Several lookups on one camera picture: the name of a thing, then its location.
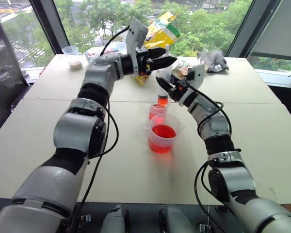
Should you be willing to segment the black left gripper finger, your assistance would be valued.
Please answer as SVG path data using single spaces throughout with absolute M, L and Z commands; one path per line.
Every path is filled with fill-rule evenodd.
M 164 49 L 164 48 L 152 48 L 152 49 L 149 49 L 148 51 L 149 51 L 149 58 L 150 59 L 168 57 L 168 55 L 166 53 L 166 49 Z
M 177 58 L 174 57 L 174 56 L 162 56 L 160 58 L 152 59 L 152 61 L 151 61 L 151 71 L 169 67 L 176 60 L 177 60 Z

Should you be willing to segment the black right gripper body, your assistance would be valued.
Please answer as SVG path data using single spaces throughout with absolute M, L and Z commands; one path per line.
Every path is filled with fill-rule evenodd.
M 175 83 L 175 87 L 170 89 L 170 98 L 175 102 L 193 102 L 193 91 L 190 90 L 190 82 L 180 80 Z

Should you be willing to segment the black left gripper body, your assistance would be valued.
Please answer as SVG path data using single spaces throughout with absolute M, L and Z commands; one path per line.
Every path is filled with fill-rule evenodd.
M 147 50 L 146 48 L 137 48 L 136 58 L 138 63 L 138 75 L 150 75 L 151 70 L 149 68 L 149 64 L 147 63 L 148 59 L 151 59 L 150 50 Z

